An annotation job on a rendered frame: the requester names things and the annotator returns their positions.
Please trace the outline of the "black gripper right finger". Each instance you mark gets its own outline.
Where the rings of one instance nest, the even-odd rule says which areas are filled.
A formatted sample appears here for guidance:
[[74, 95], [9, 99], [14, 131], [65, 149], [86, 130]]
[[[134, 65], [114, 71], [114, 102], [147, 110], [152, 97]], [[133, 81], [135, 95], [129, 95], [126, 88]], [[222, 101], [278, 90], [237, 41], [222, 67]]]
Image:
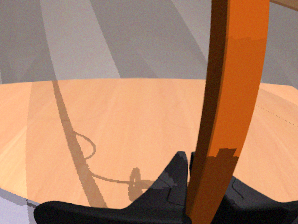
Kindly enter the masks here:
[[274, 201], [231, 176], [210, 224], [298, 224], [298, 200]]

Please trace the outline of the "orange handle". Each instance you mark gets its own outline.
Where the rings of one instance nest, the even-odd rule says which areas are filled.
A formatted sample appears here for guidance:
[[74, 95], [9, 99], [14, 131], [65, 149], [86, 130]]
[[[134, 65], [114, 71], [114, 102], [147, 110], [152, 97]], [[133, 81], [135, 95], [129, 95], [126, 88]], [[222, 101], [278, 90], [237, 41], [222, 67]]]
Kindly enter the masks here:
[[186, 198], [192, 224], [212, 222], [237, 167], [265, 63], [269, 3], [212, 0], [204, 103]]

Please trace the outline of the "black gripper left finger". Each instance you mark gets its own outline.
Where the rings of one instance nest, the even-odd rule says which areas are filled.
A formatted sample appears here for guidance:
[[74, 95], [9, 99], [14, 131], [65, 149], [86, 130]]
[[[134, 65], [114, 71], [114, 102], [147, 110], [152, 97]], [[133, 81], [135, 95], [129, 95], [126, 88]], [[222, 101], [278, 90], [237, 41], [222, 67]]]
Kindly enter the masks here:
[[33, 210], [36, 224], [192, 224], [186, 214], [189, 164], [178, 151], [156, 181], [122, 209], [45, 201]]

